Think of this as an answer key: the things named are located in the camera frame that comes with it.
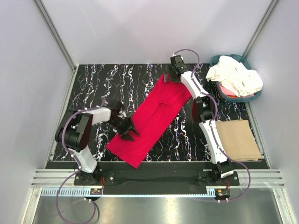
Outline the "red t shirt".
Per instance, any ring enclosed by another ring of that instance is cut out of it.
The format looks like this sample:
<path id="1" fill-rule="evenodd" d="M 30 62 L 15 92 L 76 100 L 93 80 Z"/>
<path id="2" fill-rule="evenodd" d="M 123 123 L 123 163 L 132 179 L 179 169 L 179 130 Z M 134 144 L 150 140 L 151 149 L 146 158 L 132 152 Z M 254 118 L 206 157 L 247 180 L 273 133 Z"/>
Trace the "red t shirt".
<path id="1" fill-rule="evenodd" d="M 108 150 L 138 168 L 190 97 L 183 83 L 165 82 L 163 74 L 132 117 L 140 135 L 133 133 L 134 141 L 129 141 L 118 134 L 108 143 Z"/>

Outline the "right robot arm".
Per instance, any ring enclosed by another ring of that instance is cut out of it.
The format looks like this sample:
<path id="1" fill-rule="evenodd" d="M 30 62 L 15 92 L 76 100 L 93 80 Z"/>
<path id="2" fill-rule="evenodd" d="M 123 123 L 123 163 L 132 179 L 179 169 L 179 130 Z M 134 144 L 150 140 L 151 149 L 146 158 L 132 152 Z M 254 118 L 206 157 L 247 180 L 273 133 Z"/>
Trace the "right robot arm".
<path id="1" fill-rule="evenodd" d="M 217 103 L 194 76 L 194 72 L 184 63 L 181 55 L 173 55 L 170 58 L 171 65 L 168 67 L 168 74 L 165 82 L 182 83 L 193 98 L 192 118 L 198 123 L 208 144 L 212 171 L 207 175 L 206 182 L 213 181 L 218 185 L 228 186 L 233 177 L 234 169 L 231 159 L 226 154 L 220 140 L 217 127 Z"/>

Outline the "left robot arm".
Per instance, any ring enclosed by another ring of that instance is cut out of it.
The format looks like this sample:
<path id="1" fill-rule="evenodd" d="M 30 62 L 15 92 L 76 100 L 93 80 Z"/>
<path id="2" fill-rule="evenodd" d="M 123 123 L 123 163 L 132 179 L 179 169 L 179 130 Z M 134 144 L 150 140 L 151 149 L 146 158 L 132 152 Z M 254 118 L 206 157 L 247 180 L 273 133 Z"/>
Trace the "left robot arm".
<path id="1" fill-rule="evenodd" d="M 119 100 L 94 108 L 67 109 L 55 134 L 55 141 L 78 164 L 78 171 L 75 172 L 76 178 L 90 185 L 103 184 L 105 181 L 100 165 L 92 156 L 88 146 L 92 126 L 100 123 L 108 123 L 116 128 L 122 140 L 134 141 L 131 132 L 137 136 L 140 135 L 132 118 Z"/>

